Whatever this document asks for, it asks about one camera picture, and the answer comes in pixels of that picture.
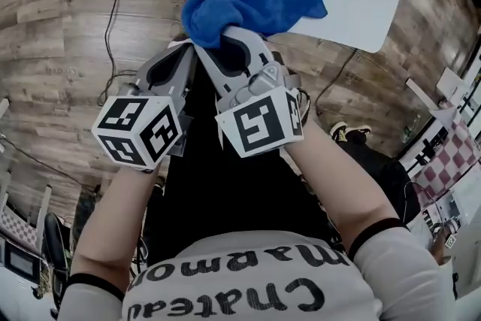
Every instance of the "forearm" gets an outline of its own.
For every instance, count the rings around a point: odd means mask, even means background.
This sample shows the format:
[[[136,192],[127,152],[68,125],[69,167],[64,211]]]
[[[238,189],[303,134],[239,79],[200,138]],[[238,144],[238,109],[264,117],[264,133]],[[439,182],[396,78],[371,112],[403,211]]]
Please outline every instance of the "forearm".
[[[74,254],[71,274],[90,273],[125,290],[157,171],[121,168],[95,206]]]
[[[346,248],[368,226],[398,218],[379,185],[314,122],[304,127],[303,141],[286,149],[339,228]]]

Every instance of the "electronic device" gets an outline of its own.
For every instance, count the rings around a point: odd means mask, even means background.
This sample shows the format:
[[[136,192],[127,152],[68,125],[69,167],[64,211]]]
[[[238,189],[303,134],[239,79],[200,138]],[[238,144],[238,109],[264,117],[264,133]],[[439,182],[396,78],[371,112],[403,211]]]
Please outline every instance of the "electronic device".
[[[4,266],[26,280],[40,285],[41,260],[11,242],[4,241]]]
[[[197,65],[218,93],[217,122],[240,156],[253,156],[303,137],[301,78],[261,36],[230,26],[219,49],[189,39],[173,42],[110,97],[92,133],[113,162],[152,170],[167,155],[182,156],[192,118],[184,114]]]

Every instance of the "wood plank flooring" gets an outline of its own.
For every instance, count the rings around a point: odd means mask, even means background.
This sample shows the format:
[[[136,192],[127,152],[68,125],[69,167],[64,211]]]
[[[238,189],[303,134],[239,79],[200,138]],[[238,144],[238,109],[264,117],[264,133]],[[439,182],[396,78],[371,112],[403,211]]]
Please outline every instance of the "wood plank flooring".
[[[0,96],[11,100],[0,130],[27,153],[87,186],[116,170],[90,133],[99,112],[98,94],[110,73],[103,35],[112,1],[0,0]],[[184,2],[120,0],[110,34],[120,70],[139,68],[182,31]],[[435,85],[444,68],[458,73],[463,69],[477,29],[470,0],[400,0],[382,50],[355,54],[320,99],[323,119],[370,124],[371,145],[395,155],[402,148],[403,127],[417,113],[428,118],[421,101],[404,86],[406,79],[412,77],[437,98]],[[293,34],[271,41],[286,64],[301,72],[313,98],[352,52],[330,41]],[[0,171],[12,169],[12,202],[35,218],[49,183],[50,209],[71,216],[80,185],[6,146]],[[167,170],[165,162],[162,173]]]

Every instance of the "red checkered fabric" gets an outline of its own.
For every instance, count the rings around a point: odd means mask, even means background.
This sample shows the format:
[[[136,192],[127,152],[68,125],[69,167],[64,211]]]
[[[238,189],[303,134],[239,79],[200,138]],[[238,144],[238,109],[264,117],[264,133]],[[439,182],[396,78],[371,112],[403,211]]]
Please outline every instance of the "red checkered fabric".
[[[0,227],[10,233],[10,235],[36,248],[37,229],[29,226],[25,221],[11,212],[8,207],[0,215]]]
[[[444,195],[469,169],[479,161],[481,151],[471,136],[466,122],[456,111],[444,143],[434,158],[414,177],[434,200]],[[421,207],[432,201],[421,189],[416,189]]]

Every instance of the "yellow sneaker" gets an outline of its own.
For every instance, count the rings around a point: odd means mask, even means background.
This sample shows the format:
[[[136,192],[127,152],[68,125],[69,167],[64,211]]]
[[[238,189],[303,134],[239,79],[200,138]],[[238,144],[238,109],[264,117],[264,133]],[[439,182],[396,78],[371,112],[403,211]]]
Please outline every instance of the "yellow sneaker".
[[[331,138],[336,143],[347,142],[346,129],[347,129],[347,123],[346,122],[339,122],[339,123],[336,123],[334,126],[332,126],[332,129],[329,132],[329,134],[331,135]]]
[[[359,126],[359,127],[348,127],[346,129],[346,135],[348,135],[350,132],[361,132],[364,135],[369,135],[372,131],[373,129],[368,125]]]

